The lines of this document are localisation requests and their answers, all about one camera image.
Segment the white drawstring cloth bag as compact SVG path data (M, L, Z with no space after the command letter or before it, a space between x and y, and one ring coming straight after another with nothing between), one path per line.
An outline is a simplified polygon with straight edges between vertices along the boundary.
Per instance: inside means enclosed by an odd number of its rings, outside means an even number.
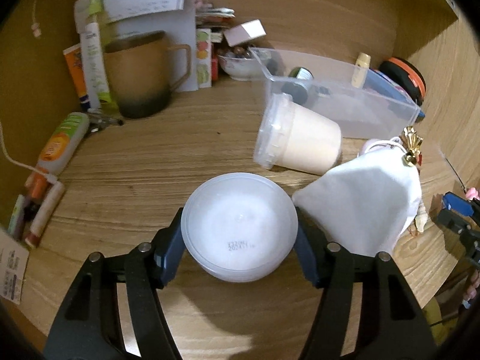
M422 200L416 166L397 141L371 140L357 158L295 192L293 203L353 254L393 252Z

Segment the white round plastic tub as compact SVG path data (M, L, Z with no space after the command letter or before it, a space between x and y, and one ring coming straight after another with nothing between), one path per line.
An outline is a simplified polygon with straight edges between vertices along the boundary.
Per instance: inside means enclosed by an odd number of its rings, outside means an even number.
M233 283L274 272L293 249L298 226L289 195L272 180L246 172L204 182L181 214L192 258L209 275Z

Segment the beige lidded plastic cup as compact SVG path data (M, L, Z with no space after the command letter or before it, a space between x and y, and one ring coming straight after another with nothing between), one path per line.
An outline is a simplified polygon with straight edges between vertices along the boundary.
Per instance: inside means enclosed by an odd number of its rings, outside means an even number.
M321 176L337 163L341 146L337 123L294 103L289 94L272 94L253 159L266 169L285 167Z

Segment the dark green pump bottle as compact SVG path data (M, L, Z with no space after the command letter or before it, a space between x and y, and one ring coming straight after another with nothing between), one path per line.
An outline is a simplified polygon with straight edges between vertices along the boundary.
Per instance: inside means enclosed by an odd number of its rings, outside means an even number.
M311 85L308 81L313 80L314 76L305 67L294 67L288 75L293 81L284 83L281 91L284 94L289 94L294 103L304 105L309 96Z

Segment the printed receipt paper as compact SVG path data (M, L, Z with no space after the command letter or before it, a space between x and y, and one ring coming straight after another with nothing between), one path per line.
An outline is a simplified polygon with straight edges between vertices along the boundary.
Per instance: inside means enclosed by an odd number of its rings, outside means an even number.
M24 272L29 251L3 228L0 231L0 293L4 299L21 303Z

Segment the white lip balm stick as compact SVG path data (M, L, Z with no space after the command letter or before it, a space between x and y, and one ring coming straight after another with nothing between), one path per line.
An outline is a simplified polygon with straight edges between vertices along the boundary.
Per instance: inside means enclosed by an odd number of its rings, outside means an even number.
M64 192L64 184L61 181L57 181L47 193L24 239L29 248L35 249L38 247L45 227L63 197Z

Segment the black orange zip case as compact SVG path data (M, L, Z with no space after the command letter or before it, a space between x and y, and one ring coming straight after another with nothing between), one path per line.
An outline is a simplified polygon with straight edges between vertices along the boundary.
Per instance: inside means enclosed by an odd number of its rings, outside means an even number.
M418 106L422 106L427 86L420 71L407 60L400 57L390 57L379 65L383 73L411 97Z

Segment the cream lotion bottle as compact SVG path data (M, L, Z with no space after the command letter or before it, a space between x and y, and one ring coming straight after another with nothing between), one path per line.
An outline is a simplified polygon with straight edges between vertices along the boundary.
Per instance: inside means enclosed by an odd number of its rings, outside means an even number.
M371 56L366 53L359 53L356 61L354 72L352 74L352 86L361 89L366 81L368 70L370 67Z

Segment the orange green cream tube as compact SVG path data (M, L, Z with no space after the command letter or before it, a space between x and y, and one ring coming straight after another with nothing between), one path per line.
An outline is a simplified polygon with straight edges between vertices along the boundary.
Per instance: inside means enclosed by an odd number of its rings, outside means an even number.
M35 168L43 175L32 172L27 183L27 198L37 203L43 199L47 187L54 184L67 166L80 141L86 135L89 117L72 112L55 129L42 149Z

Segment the brown ceramic mug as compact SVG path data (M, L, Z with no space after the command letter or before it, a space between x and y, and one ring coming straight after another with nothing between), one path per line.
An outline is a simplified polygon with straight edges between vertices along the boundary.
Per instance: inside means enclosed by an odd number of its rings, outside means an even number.
M185 72L175 82L172 53L185 52ZM157 31L109 42L103 60L112 99L122 116L141 119L162 111L173 91L189 79L191 47L173 44L167 33Z

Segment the small bowl of trinkets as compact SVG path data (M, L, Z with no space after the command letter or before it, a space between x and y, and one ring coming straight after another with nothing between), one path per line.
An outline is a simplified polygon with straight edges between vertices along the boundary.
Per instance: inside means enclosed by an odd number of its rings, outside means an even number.
M233 80L252 81L264 76L260 63L254 57L236 55L230 49L219 49L217 57L222 70Z

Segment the orange tube behind bottle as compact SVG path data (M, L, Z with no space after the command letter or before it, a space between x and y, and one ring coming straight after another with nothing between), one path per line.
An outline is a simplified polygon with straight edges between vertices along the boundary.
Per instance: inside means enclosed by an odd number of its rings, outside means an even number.
M80 109L86 112L90 108L90 102L83 72L80 43L65 49L63 54L80 101Z

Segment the small pink white box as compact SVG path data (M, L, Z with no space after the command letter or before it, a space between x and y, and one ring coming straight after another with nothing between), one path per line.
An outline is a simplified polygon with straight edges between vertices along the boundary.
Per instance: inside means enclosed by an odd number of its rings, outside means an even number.
M224 38L230 47L236 47L266 36L259 19L254 19L224 31Z

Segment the fruit print carton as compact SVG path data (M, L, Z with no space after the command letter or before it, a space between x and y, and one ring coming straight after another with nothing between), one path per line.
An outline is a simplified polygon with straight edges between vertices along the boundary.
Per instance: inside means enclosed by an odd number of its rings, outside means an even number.
M196 29L196 74L200 89L212 86L212 31Z

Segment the stack of booklets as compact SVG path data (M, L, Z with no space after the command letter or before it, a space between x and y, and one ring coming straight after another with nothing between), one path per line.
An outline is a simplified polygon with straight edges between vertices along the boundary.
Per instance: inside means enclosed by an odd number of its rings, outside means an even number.
M235 10L228 7L215 7L209 0L193 0L195 24L198 28L230 27L235 19Z

